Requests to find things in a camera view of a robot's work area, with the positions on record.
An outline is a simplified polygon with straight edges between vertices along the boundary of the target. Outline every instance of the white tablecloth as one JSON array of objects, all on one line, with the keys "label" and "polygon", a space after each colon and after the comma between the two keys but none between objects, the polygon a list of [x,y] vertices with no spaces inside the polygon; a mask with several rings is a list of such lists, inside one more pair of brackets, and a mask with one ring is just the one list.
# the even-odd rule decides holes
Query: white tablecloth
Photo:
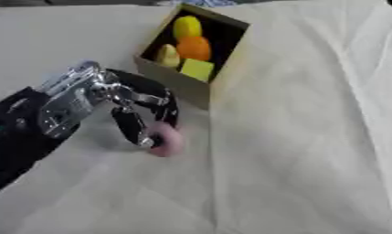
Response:
[{"label": "white tablecloth", "polygon": [[[0,8],[0,99],[84,59],[135,71],[168,7]],[[392,8],[217,8],[252,24],[185,150],[133,152],[96,112],[0,193],[0,233],[392,233]]]}]

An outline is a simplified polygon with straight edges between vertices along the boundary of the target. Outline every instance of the orange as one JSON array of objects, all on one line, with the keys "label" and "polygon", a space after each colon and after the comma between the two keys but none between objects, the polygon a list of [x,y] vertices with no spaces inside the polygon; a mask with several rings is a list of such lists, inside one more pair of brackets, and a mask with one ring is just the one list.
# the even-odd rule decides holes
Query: orange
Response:
[{"label": "orange", "polygon": [[211,58],[210,43],[204,37],[183,37],[177,45],[177,52],[182,59],[208,61]]}]

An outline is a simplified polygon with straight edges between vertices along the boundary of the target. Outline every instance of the wrinkled fabric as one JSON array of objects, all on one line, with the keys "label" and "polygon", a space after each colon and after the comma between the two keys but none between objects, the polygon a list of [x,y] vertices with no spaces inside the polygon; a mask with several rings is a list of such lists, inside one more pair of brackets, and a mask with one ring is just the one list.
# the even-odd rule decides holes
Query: wrinkled fabric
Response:
[{"label": "wrinkled fabric", "polygon": [[[0,9],[0,98],[84,59],[134,71],[168,7]],[[185,151],[137,152],[109,106],[0,193],[0,233],[392,233],[392,8],[215,9],[251,23]]]}]

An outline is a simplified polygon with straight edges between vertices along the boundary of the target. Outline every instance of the table surface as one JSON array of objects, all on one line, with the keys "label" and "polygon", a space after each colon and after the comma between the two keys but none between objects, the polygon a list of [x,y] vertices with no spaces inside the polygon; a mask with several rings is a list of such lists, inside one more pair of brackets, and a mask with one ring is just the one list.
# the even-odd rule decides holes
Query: table surface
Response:
[{"label": "table surface", "polygon": [[[170,10],[0,8],[0,99],[84,59],[135,71]],[[0,233],[392,233],[392,8],[215,10],[251,28],[211,112],[181,103],[185,150],[135,152],[103,107],[0,193]]]}]

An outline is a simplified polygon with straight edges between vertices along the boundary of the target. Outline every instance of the yellow lemon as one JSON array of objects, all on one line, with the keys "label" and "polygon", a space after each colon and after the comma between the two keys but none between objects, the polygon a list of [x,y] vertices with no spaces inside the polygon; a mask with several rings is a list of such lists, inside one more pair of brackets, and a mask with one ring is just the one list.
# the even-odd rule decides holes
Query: yellow lemon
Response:
[{"label": "yellow lemon", "polygon": [[182,37],[200,37],[203,33],[200,21],[194,16],[182,16],[173,25],[176,40]]}]

